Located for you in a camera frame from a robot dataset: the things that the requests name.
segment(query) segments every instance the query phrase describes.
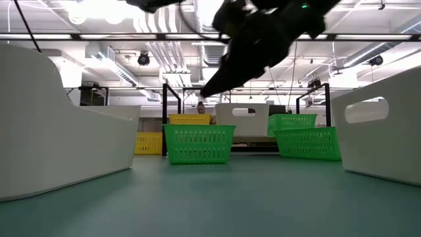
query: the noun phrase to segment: bin handle cutout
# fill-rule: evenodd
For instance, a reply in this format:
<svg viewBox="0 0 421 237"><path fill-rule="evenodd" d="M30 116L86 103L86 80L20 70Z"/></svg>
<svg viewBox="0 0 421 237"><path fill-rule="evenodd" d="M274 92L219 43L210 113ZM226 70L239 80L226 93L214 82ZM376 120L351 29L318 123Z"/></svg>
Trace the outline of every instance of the bin handle cutout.
<svg viewBox="0 0 421 237"><path fill-rule="evenodd" d="M232 110L232 115L239 117L253 117L256 115L256 110L252 108L234 108Z"/></svg>
<svg viewBox="0 0 421 237"><path fill-rule="evenodd" d="M383 120L389 114L389 103L383 97L360 101L345 108L345 120L348 123Z"/></svg>

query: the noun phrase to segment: ceiling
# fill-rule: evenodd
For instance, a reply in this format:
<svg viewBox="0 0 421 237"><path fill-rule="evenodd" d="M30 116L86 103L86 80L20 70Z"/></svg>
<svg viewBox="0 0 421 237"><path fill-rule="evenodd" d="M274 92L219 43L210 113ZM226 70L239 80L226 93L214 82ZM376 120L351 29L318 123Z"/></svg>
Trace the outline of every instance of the ceiling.
<svg viewBox="0 0 421 237"><path fill-rule="evenodd" d="M83 33L109 33L109 32L130 32L135 33L131 13L127 12L120 24L109 24L101 18L88 18L83 24L73 24L69 21L68 9L63 9L66 1L33 0L19 1L30 28L33 32L83 32ZM405 24L409 22L421 22L421 1L419 0L385 0L385 9L379 11L380 0L342 0L326 17L327 33L401 33ZM26 32L16 7L10 1L0 0L0 32ZM184 3L185 15L190 24L198 22L195 13L192 11L193 0ZM155 24L158 25L158 14L155 14ZM178 32L189 32L185 24L176 14L176 29ZM84 73L83 80L96 81L104 86L127 86L119 77L110 72L109 69L95 66L86 60L85 55L75 53L84 50L87 43L48 43L42 42L42 47L60 49L75 59L83 62L91 70ZM148 45L144 42L101 42L101 48L111 47L116 53L116 62L126 71L135 76L136 80L145 86L159 86L161 84L160 64L152 53L151 63L148 66L139 66L137 58L140 51L148 51ZM347 57L361 52L362 49L369 50L373 46L370 42L297 42L294 43L289 52L289 57L280 64L274 66L267 73L258 79L245 84L245 87L268 87L275 85L288 88L291 85L299 87L306 83L312 76L319 77L322 81L332 80L332 71L329 64L335 66L335 59L346 59ZM184 57L187 69L191 73L191 83L198 83L206 80L204 77L207 71L214 69L205 68L201 60L201 46L192 45L190 42L181 42L180 49ZM345 74L356 75L359 85L387 78L403 70L407 70L421 64L419 43L402 43L389 51L382 53L385 63L381 66L358 65L350 70L344 70Z"/></svg>

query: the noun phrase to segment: white container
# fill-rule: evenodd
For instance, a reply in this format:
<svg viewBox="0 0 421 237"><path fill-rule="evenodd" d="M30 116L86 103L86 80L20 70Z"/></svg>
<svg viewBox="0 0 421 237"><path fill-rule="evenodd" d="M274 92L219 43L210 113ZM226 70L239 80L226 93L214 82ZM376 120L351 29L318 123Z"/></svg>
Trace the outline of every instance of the white container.
<svg viewBox="0 0 421 237"><path fill-rule="evenodd" d="M234 136L267 136L269 105L221 103L215 106L218 125L236 125ZM249 114L247 109L254 109Z"/></svg>
<svg viewBox="0 0 421 237"><path fill-rule="evenodd" d="M345 170L421 185L421 67L332 99ZM383 97L385 118L366 122L349 118L347 107Z"/></svg>

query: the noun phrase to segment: person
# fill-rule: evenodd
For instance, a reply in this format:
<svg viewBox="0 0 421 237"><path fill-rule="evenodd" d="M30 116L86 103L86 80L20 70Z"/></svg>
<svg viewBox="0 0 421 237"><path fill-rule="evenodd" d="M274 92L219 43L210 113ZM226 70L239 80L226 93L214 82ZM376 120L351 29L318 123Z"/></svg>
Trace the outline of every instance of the person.
<svg viewBox="0 0 421 237"><path fill-rule="evenodd" d="M205 105L203 104L202 101L199 101L199 103L197 104L196 108L197 108L197 113L198 114L204 115L206 113L206 107L205 107ZM216 124L216 121L215 121L215 119L213 117L210 118L210 124Z"/></svg>

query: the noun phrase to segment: plastic basket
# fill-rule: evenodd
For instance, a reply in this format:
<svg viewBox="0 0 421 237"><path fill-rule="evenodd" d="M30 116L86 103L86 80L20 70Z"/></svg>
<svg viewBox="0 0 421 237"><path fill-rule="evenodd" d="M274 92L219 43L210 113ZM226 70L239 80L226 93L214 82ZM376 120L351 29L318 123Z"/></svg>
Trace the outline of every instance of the plastic basket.
<svg viewBox="0 0 421 237"><path fill-rule="evenodd" d="M161 155L162 132L138 132L135 155Z"/></svg>
<svg viewBox="0 0 421 237"><path fill-rule="evenodd" d="M164 125L172 164L227 163L235 126Z"/></svg>
<svg viewBox="0 0 421 237"><path fill-rule="evenodd" d="M275 136L274 131L314 128L317 115L278 114L269 117L268 136Z"/></svg>
<svg viewBox="0 0 421 237"><path fill-rule="evenodd" d="M282 157L341 160L336 128L275 131Z"/></svg>
<svg viewBox="0 0 421 237"><path fill-rule="evenodd" d="M170 124L209 125L212 115L170 115Z"/></svg>

